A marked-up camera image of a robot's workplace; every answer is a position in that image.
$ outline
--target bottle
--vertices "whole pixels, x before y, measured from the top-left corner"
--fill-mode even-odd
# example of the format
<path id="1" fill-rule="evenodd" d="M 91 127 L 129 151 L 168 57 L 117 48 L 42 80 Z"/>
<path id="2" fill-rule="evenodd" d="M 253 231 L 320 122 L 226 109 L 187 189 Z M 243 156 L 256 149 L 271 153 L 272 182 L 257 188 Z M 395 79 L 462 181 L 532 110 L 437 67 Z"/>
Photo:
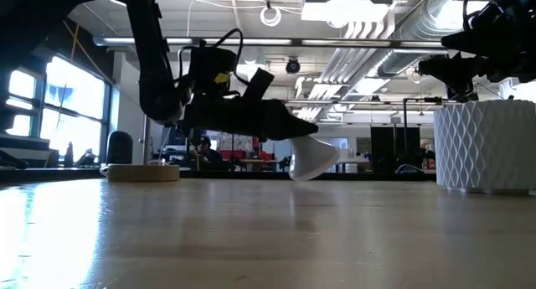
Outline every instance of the bottle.
<path id="1" fill-rule="evenodd" d="M 72 168 L 73 167 L 73 142 L 69 142 L 69 146 L 67 147 L 67 152 L 65 153 L 64 158 L 64 168 Z"/>

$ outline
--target black speaker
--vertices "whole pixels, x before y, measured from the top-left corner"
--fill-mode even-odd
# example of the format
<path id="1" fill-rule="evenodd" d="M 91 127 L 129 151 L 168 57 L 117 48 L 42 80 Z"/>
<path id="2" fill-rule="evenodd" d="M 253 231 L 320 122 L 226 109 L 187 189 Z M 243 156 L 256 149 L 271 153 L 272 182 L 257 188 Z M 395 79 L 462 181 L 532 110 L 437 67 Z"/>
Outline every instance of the black speaker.
<path id="1" fill-rule="evenodd" d="M 132 137 L 128 133 L 114 131 L 108 136 L 106 164 L 132 164 Z"/>

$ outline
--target black cable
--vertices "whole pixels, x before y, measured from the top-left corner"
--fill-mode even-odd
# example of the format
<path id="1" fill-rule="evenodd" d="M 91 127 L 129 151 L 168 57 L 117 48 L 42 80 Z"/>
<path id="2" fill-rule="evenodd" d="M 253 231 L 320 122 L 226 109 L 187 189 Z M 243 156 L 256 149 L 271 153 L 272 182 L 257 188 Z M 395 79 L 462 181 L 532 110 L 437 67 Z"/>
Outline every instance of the black cable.
<path id="1" fill-rule="evenodd" d="M 182 77 L 183 76 L 183 51 L 184 50 L 192 50 L 193 49 L 193 46 L 185 46 L 185 47 L 182 47 L 179 51 L 178 51 L 178 77 Z"/>
<path id="2" fill-rule="evenodd" d="M 235 33 L 238 33 L 239 36 L 240 36 L 240 42 L 239 42 L 239 46 L 238 46 L 238 51 L 236 52 L 236 62 L 234 63 L 234 67 L 233 67 L 233 74 L 234 74 L 234 77 L 236 77 L 237 80 L 239 80 L 240 82 L 242 82 L 242 84 L 244 85 L 249 85 L 250 82 L 247 81 L 247 80 L 244 80 L 242 79 L 240 76 L 238 76 L 238 74 L 236 73 L 236 66 L 238 65 L 239 61 L 240 61 L 240 56 L 242 55 L 242 48 L 244 47 L 244 34 L 242 33 L 242 31 L 239 29 L 239 28 L 235 28 L 231 31 L 229 31 L 225 36 L 223 36 L 218 42 L 216 42 L 216 44 L 213 45 L 213 47 L 218 47 L 220 46 L 226 39 L 228 39 L 232 34 L 235 34 Z"/>
<path id="3" fill-rule="evenodd" d="M 469 16 L 467 16 L 467 3 L 469 3 L 469 0 L 463 0 L 463 29 L 464 30 L 471 29 L 471 25 L 469 25 Z"/>

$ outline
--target yellow label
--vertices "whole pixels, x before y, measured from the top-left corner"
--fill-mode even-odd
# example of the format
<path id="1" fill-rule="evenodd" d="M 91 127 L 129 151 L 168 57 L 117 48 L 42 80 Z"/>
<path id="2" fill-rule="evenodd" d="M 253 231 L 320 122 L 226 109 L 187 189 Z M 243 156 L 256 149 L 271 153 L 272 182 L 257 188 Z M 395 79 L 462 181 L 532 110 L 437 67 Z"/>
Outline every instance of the yellow label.
<path id="1" fill-rule="evenodd" d="M 229 80 L 229 75 L 227 74 L 219 74 L 218 76 L 216 76 L 216 78 L 214 79 L 214 81 L 218 84 L 221 84 L 221 83 L 224 83 L 226 81 Z"/>

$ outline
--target table surface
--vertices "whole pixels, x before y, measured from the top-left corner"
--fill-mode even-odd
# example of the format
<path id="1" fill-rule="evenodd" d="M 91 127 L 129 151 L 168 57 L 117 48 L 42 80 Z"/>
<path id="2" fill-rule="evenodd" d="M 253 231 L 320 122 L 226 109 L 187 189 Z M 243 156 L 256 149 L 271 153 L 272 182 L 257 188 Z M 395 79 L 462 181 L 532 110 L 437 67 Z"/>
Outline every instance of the table surface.
<path id="1" fill-rule="evenodd" d="M 0 287 L 534 288 L 536 199 L 421 182 L 0 190 Z"/>

